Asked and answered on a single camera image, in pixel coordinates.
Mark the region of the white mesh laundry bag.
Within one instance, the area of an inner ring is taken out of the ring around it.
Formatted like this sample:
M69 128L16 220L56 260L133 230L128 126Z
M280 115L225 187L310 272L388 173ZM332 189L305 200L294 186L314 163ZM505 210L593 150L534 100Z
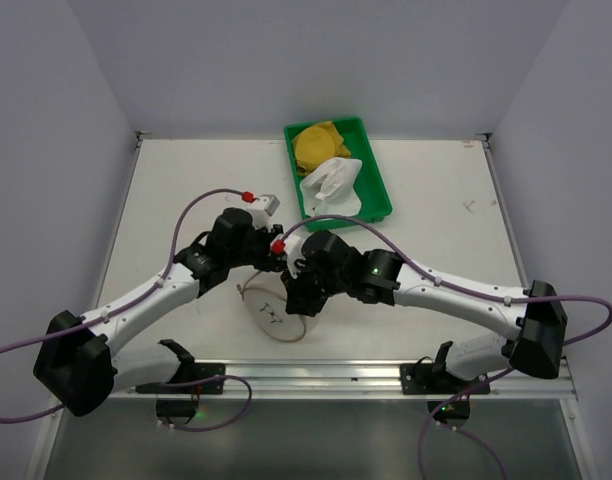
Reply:
M287 294L279 280L256 271L237 285L237 291L250 318L269 338L280 343L302 341L317 325L317 317L286 312Z

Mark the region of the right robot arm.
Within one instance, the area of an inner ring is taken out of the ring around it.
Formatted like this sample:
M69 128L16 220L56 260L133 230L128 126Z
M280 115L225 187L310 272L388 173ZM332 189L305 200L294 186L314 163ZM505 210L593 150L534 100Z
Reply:
M393 248L364 253L318 231L277 238L271 253L285 260L282 282L289 314L314 317L327 300L347 295L364 304L427 309L465 320L486 334L442 344L424 380L440 388L515 369L539 379L559 375L567 317L553 287L499 287L436 272Z

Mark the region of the white bra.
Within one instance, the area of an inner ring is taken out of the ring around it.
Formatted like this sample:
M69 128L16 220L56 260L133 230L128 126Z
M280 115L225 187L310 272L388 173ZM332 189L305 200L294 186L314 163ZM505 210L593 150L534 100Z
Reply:
M336 157L307 175L299 184L305 215L357 215L362 202L354 184L361 167L361 160Z

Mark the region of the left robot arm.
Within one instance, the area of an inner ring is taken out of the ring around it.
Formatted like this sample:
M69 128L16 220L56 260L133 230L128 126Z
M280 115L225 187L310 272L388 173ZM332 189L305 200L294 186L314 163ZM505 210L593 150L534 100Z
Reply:
M203 370L174 340L161 340L134 358L121 351L168 313L225 282L231 270L283 269L285 262L270 253L272 241L283 232L271 223L273 212L265 197L244 209L227 208L209 232L174 251L171 263L148 282L81 316L70 311L56 315L34 376L77 417L91 413L118 390L146 386L157 392L192 392L195 382L218 378L218 372Z

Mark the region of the yellow bra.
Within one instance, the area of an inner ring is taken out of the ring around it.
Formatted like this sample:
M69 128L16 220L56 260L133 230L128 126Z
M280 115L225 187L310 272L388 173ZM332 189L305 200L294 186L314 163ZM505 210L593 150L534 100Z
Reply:
M352 156L333 121L324 121L305 128L291 141L291 145L297 173L301 177L311 174L332 158Z

